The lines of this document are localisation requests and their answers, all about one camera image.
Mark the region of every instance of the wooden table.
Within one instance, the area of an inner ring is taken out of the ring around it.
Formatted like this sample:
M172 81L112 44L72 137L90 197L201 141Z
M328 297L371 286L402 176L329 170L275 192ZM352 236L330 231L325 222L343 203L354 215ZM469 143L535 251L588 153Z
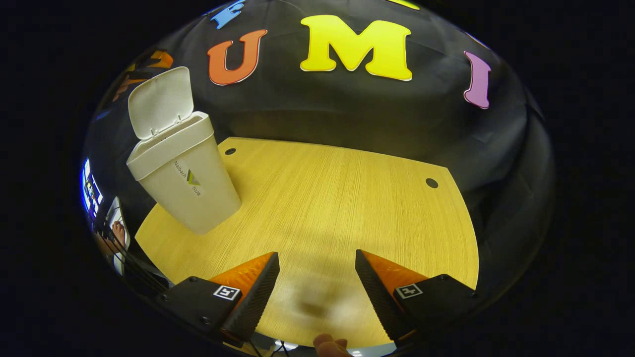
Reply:
M197 236L156 205L136 239L174 283L279 252L280 273L258 333L305 346L321 332L348 339L349 348L390 343L355 272L358 248L476 287L474 229L446 168L251 138L228 138L218 148L240 210ZM236 152L225 155L230 148Z

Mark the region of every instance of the orange letter u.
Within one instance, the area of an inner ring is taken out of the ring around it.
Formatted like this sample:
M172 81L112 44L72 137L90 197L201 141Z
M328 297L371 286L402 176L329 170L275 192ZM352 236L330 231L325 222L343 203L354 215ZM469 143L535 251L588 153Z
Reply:
M210 80L219 86L226 86L249 77L258 65L260 38L266 33L267 30L256 30L240 37L240 41L244 43L243 64L233 71L227 69L225 60L227 49L234 42L225 41L210 48L207 51L207 55L210 56Z

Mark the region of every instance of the white trash can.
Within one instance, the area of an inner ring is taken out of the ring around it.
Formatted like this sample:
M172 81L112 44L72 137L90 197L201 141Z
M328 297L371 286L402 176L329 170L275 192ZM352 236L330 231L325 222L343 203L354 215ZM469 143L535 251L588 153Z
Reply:
M209 115L193 112L190 72L177 67L130 93L128 111L141 140L126 164L172 217L205 234L240 208L220 159Z

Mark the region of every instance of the foam letter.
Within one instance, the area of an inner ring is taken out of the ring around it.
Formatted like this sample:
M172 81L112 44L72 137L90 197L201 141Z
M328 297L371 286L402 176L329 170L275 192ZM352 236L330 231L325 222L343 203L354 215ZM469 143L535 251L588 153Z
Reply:
M488 74L491 71L490 66L477 56L464 51L472 66L472 81L470 88L463 93L463 97L468 103L472 103L479 108L487 109L490 102L487 100Z
M230 22L234 19L234 17L240 15L240 11L238 10L243 8L244 4L241 4L243 1L244 0L236 1L210 19L210 21L216 20L216 22L218 23L218 26L216 26L216 30L220 30L220 28L225 26L227 22Z
M219 86L238 83L249 77L258 65L258 53L260 52L260 38L267 33L267 30L256 30L240 37L244 43L243 64L233 71L229 71L225 66L227 49L234 43L225 41L217 44L207 51L210 56L210 80Z
M410 30L388 21L373 21L360 35L337 16L317 15L300 21L309 27L309 56L302 61L303 71L332 71L336 63L328 56L329 45L349 71L357 69L373 50L366 70L376 76L409 81L412 72L406 66L406 36Z

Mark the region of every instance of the trash can lid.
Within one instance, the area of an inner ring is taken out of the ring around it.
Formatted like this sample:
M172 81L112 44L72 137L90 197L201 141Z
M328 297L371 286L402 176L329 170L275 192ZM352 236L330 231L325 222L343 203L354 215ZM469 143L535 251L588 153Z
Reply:
M190 70L177 67L136 87L128 97L135 135L146 140L187 119L194 110Z

